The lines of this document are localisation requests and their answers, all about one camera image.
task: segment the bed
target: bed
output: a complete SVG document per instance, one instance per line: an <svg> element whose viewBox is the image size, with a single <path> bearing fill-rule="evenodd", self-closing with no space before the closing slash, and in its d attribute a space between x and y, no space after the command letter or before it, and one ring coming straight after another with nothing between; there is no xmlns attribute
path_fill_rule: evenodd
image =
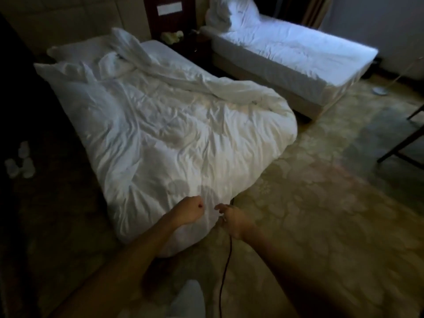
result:
<svg viewBox="0 0 424 318"><path fill-rule="evenodd" d="M272 87L289 106L316 119L357 82L374 48L264 15L223 32L212 21L213 63L240 80Z"/></svg>
<svg viewBox="0 0 424 318"><path fill-rule="evenodd" d="M81 139L124 243L187 195L203 197L205 216L160 255L198 242L218 219L214 206L251 186L296 138L294 114L272 89L217 78L118 28L83 44L50 49L62 61L35 68Z"/></svg>

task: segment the chair leg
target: chair leg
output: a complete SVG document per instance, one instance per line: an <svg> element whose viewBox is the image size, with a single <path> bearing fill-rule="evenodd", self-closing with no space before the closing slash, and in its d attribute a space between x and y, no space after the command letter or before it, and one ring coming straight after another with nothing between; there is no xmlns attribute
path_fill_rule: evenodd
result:
<svg viewBox="0 0 424 318"><path fill-rule="evenodd" d="M424 105L421 106L420 108L418 108L415 112L413 112L412 115L407 118L407 120L410 120L412 117L414 117L416 114L418 114L419 112L422 112L422 111L424 111Z"/></svg>
<svg viewBox="0 0 424 318"><path fill-rule="evenodd" d="M411 144L413 141L415 141L417 138L424 135L424 125L421 126L420 129L410 134L404 141L397 144L393 149L388 151L386 154L384 154L382 157L380 157L377 160L377 163L381 163L386 158L390 157L391 155L395 154L396 152L399 152L401 149L405 148L409 144Z"/></svg>

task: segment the hand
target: hand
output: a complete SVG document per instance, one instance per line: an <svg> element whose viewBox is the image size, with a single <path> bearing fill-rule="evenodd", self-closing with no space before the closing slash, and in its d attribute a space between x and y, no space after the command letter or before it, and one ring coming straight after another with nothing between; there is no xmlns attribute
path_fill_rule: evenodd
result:
<svg viewBox="0 0 424 318"><path fill-rule="evenodd" d="M180 227L197 221L205 212L203 200L200 196L186 196L169 212L174 224Z"/></svg>
<svg viewBox="0 0 424 318"><path fill-rule="evenodd" d="M221 203L215 206L215 210L223 214L218 224L235 239L245 241L249 231L255 227L255 223L238 207Z"/></svg>

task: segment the wooden nightstand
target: wooden nightstand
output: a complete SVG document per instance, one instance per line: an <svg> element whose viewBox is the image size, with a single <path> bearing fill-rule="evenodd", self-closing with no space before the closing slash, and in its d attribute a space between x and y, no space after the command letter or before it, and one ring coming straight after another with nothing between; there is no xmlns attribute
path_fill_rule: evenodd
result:
<svg viewBox="0 0 424 318"><path fill-rule="evenodd" d="M203 34L192 33L180 42L167 46L200 68L207 71L212 68L211 39Z"/></svg>

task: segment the forearm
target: forearm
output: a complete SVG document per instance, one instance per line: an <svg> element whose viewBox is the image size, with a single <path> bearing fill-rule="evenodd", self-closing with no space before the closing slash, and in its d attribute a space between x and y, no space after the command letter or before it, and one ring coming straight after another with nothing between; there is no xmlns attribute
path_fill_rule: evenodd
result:
<svg viewBox="0 0 424 318"><path fill-rule="evenodd" d="M327 290L306 276L254 226L244 238L269 267L301 317L349 317Z"/></svg>
<svg viewBox="0 0 424 318"><path fill-rule="evenodd" d="M76 290L51 318L116 317L178 225L167 213Z"/></svg>

